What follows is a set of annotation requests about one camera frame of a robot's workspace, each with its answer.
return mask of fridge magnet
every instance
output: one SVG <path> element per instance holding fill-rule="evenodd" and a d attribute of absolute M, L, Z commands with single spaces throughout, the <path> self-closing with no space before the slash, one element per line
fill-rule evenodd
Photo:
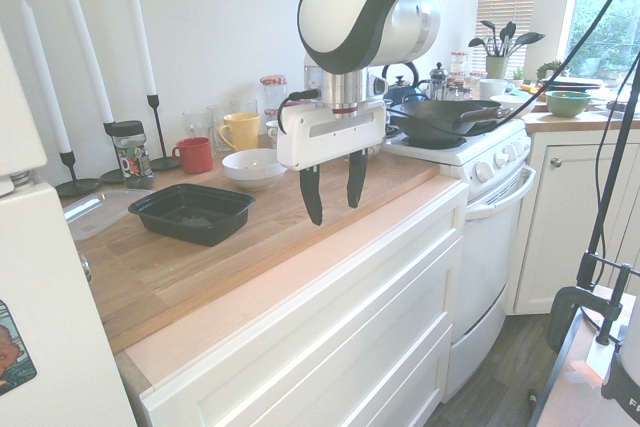
<path fill-rule="evenodd" d="M 36 374 L 9 309 L 0 300 L 0 396 L 29 382 Z"/>

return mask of teal bowl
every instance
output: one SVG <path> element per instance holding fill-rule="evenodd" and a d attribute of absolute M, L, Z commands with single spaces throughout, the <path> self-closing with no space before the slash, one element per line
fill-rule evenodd
<path fill-rule="evenodd" d="M 547 109 L 556 117 L 575 117 L 584 112 L 591 95 L 584 92 L 545 92 Z"/>

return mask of wok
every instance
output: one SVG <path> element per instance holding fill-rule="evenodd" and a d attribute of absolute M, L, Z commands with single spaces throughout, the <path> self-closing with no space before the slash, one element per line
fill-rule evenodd
<path fill-rule="evenodd" d="M 478 122 L 496 120 L 508 113 L 508 109 L 490 100 L 407 102 L 391 110 L 391 123 L 412 142 L 437 145 L 467 134 Z"/>

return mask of stove knob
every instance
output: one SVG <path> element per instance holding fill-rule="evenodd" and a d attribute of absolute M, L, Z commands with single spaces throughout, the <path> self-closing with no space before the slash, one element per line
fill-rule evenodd
<path fill-rule="evenodd" d="M 509 161 L 509 156 L 504 152 L 496 152 L 496 155 L 493 156 L 493 160 L 496 163 L 496 167 L 501 168 Z"/>
<path fill-rule="evenodd" d="M 493 169 L 486 162 L 478 162 L 475 166 L 475 171 L 476 177 L 483 184 L 493 179 Z"/>
<path fill-rule="evenodd" d="M 519 141 L 515 141 L 513 144 L 513 148 L 516 149 L 516 155 L 518 157 L 520 157 L 522 154 L 524 154 L 524 147 L 522 147 L 522 143 Z"/>
<path fill-rule="evenodd" d="M 509 162 L 513 162 L 518 158 L 516 148 L 513 145 L 507 145 L 504 149 L 502 149 L 502 152 L 507 154 Z"/>

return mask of black candlestick holder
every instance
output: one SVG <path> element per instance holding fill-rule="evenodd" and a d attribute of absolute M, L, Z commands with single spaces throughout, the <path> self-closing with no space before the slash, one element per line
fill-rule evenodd
<path fill-rule="evenodd" d="M 76 156 L 73 155 L 73 151 L 60 153 L 60 160 L 69 168 L 71 173 L 71 182 L 56 186 L 56 191 L 60 197 L 78 197 L 100 187 L 98 179 L 78 179 L 76 177 L 76 172 L 73 169 L 73 165 L 76 163 Z"/>
<path fill-rule="evenodd" d="M 162 157 L 151 161 L 151 170 L 171 170 L 180 167 L 173 158 L 167 157 L 167 151 L 164 148 L 164 137 L 162 137 L 162 127 L 160 127 L 160 117 L 158 116 L 158 107 L 160 106 L 160 98 L 157 95 L 147 95 L 149 107 L 153 109 L 153 115 L 156 118 L 156 127 L 158 128 L 158 137 L 160 138 L 160 148 L 162 149 Z"/>
<path fill-rule="evenodd" d="M 108 124 L 102 124 L 104 126 L 105 133 L 109 136 L 109 140 L 113 145 L 113 135 L 111 134 L 111 126 L 114 122 L 110 122 Z M 116 153 L 116 162 L 118 163 L 118 168 L 115 170 L 110 170 L 106 174 L 102 174 L 100 176 L 100 180 L 102 180 L 105 184 L 122 184 L 124 182 L 124 176 L 122 175 L 122 171 L 120 170 L 120 157 L 118 156 L 118 149 L 113 145 L 113 151 Z"/>

